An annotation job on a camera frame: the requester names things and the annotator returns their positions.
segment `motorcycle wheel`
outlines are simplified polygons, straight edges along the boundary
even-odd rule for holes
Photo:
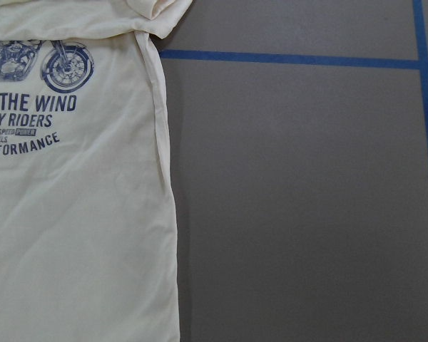
[[[68,63],[54,51],[44,66],[43,79],[48,87],[58,93],[72,93],[89,80],[93,65],[87,53],[78,46],[65,46]]]

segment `horizontal blue tape strip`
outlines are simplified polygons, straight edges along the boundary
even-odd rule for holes
[[[356,66],[363,68],[394,68],[419,70],[419,61],[383,58],[285,55],[217,51],[163,50],[161,58],[197,61],[233,61],[252,63],[305,64],[312,66]]]

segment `blue graphic print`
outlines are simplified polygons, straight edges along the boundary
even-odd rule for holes
[[[22,81],[34,67],[45,41],[0,41],[0,81]],[[40,76],[58,93],[72,93],[93,73],[93,59],[85,45],[51,41],[53,49],[44,58]]]

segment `t-shirt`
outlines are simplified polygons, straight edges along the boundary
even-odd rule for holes
[[[190,0],[0,0],[0,342],[179,341],[165,83]]]

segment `graphic print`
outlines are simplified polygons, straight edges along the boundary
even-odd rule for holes
[[[0,81],[22,81],[34,67],[45,41],[0,41]],[[40,77],[58,93],[72,93],[93,73],[93,59],[85,45],[50,41],[53,49],[44,58]]]

